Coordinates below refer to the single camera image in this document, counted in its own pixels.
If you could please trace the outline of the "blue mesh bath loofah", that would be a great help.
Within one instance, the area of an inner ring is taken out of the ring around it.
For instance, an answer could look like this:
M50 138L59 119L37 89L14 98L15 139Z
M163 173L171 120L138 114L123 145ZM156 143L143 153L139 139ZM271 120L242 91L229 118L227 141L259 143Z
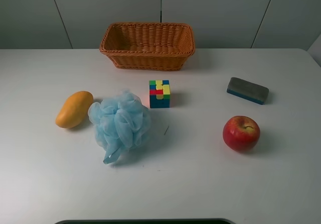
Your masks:
M138 96L130 91L94 102L88 110L97 144L105 151L104 164L111 164L125 152L145 144L151 115Z

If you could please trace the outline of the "multicoloured puzzle cube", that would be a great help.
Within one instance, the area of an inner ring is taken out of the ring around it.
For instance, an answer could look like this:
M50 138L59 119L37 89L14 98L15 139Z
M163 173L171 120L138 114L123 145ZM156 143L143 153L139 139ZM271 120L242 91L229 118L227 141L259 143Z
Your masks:
M149 81L149 106L150 108L169 108L171 90L169 80Z

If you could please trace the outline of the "orange wicker basket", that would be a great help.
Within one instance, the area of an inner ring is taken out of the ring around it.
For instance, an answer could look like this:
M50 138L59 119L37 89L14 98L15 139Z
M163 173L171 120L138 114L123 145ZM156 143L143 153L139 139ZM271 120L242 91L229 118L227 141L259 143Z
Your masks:
M181 23L113 23L100 52L120 69L179 71L195 52L192 28Z

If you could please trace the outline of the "red apple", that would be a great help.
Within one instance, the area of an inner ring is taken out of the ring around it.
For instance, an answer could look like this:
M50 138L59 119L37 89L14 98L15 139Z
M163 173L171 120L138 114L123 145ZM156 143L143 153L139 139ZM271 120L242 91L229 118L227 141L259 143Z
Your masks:
M223 140L232 150L245 153L254 148L260 138L260 127L251 118L234 116L223 128Z

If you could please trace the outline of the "yellow mango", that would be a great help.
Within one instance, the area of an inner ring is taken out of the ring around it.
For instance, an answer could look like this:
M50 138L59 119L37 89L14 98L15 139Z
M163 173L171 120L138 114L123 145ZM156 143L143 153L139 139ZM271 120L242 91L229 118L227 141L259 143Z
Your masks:
M93 104L93 95L88 91L79 91L69 96L58 113L55 124L64 129L78 126L87 116Z

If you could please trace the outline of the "grey blue board eraser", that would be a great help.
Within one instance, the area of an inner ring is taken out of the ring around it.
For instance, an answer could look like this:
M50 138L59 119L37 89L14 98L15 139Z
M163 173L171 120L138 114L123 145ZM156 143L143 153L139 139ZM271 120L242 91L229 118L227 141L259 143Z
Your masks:
M237 77L231 77L227 92L251 102L264 105L268 98L269 89Z

